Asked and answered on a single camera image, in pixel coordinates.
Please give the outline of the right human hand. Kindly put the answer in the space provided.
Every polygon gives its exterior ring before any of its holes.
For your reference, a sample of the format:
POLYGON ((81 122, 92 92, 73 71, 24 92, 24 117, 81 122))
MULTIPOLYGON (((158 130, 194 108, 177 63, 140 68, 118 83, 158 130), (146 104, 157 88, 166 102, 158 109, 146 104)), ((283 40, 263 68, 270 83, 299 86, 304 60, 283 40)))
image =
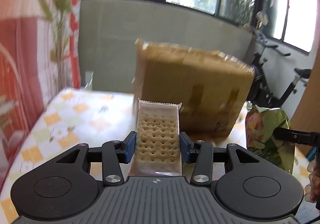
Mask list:
POLYGON ((319 163, 314 159, 309 162, 309 184, 305 186, 305 201, 316 203, 319 201, 319 163))

